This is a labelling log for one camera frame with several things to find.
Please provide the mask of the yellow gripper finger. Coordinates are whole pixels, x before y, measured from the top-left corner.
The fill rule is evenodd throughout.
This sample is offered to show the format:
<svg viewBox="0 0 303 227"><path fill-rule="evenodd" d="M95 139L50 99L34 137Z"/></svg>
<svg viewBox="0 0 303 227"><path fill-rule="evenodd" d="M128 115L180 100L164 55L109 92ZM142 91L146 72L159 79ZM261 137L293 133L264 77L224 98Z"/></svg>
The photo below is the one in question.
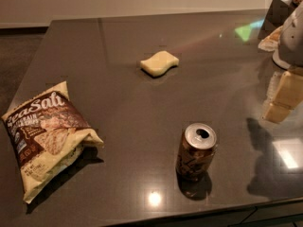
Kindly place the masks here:
<svg viewBox="0 0 303 227"><path fill-rule="evenodd" d="M282 74L273 97L275 104L294 109L303 100L303 77L292 72Z"/></svg>
<svg viewBox="0 0 303 227"><path fill-rule="evenodd" d="M272 102L266 102L264 104L262 118L272 123L280 123L290 114L290 112L291 111L285 107L276 105Z"/></svg>

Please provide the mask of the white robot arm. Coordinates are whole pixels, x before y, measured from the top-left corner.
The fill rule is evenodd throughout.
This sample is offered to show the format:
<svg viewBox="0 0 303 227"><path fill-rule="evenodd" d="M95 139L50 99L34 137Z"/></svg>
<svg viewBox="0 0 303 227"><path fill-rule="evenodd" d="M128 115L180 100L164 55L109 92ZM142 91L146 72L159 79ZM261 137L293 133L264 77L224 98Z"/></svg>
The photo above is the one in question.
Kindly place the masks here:
<svg viewBox="0 0 303 227"><path fill-rule="evenodd" d="M264 101L262 118L280 123L303 101L302 4L284 22L273 61L285 72L274 72Z"/></svg>

